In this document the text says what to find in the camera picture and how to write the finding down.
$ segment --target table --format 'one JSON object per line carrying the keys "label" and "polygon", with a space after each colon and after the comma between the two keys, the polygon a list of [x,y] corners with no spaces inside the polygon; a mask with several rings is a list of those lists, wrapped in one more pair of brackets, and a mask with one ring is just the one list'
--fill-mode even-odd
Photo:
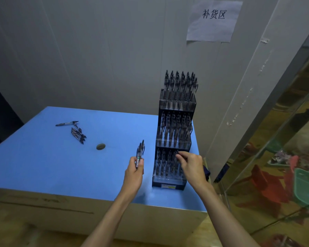
{"label": "table", "polygon": [[[87,136],[80,144],[71,126]],[[46,107],[0,144],[0,206],[46,230],[89,234],[120,191],[129,158],[144,140],[144,176],[116,238],[178,245],[205,219],[184,191],[152,187],[158,116]],[[195,133],[190,152],[198,154]],[[104,143],[103,150],[96,146]]]}

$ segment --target pen display stand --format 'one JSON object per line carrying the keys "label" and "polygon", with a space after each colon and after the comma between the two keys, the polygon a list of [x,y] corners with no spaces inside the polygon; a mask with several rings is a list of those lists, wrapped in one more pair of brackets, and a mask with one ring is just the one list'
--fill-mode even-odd
{"label": "pen display stand", "polygon": [[190,151],[192,117],[196,108],[195,91],[198,82],[195,75],[181,79],[173,72],[165,76],[165,89],[159,99],[158,128],[152,186],[184,190],[186,178],[181,164],[175,157],[178,151]]}

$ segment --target finger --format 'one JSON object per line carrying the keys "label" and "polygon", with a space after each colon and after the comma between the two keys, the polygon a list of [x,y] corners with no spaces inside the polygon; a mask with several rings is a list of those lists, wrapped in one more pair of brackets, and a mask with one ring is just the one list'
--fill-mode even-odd
{"label": "finger", "polygon": [[191,155],[191,153],[189,153],[189,152],[187,152],[187,151],[179,151],[179,154],[180,154],[182,157],[186,158],[186,159],[188,159],[188,157],[190,157],[190,155]]}
{"label": "finger", "polygon": [[140,159],[138,163],[137,172],[144,174],[144,159]]}
{"label": "finger", "polygon": [[176,154],[176,158],[179,160],[179,162],[181,163],[182,169],[184,169],[186,167],[186,161],[185,159],[180,155],[180,154]]}
{"label": "finger", "polygon": [[135,162],[136,162],[136,157],[133,156],[129,159],[129,164],[128,164],[128,169],[132,169],[132,170],[136,170],[136,166],[135,166]]}

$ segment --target hand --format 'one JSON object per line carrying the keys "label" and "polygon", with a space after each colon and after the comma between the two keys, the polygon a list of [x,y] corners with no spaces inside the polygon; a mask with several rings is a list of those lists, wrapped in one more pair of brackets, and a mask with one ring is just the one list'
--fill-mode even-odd
{"label": "hand", "polygon": [[208,184],[203,168],[203,158],[200,155],[180,151],[176,157],[181,163],[186,179],[196,192],[197,189]]}
{"label": "hand", "polygon": [[144,174],[144,159],[140,159],[138,167],[135,167],[136,157],[131,157],[125,170],[125,178],[118,196],[122,196],[128,203],[132,202],[141,187]]}

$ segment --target barcode sticker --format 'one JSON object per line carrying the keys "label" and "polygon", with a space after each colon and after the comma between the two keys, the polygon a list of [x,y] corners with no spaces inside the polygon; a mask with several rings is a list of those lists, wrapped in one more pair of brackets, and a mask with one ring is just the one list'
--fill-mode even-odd
{"label": "barcode sticker", "polygon": [[161,188],[176,189],[176,185],[161,184]]}

